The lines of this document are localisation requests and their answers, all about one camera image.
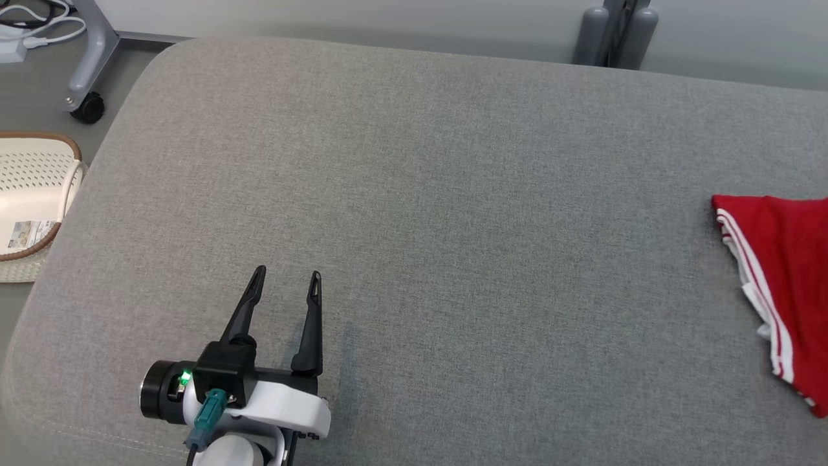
red and white clothing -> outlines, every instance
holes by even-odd
[[[765,322],[773,373],[828,416],[828,198],[716,195],[713,208]]]

white basket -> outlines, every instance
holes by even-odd
[[[0,132],[0,282],[33,282],[83,180],[74,141]]]

gray upholstered table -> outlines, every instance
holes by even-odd
[[[52,464],[180,466],[143,419],[253,268],[259,362],[325,279],[331,436],[297,464],[825,464],[769,371],[715,192],[823,197],[828,95],[279,39],[161,54],[15,333],[3,411]]]

label sticker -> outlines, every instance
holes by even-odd
[[[9,249],[26,249],[34,246],[37,241],[42,240],[49,234],[57,221],[54,220],[29,220],[18,221],[14,224],[12,238],[8,241]]]

red cloth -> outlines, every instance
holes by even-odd
[[[743,290],[769,327],[773,373],[826,417],[828,198],[717,195],[713,208]]]

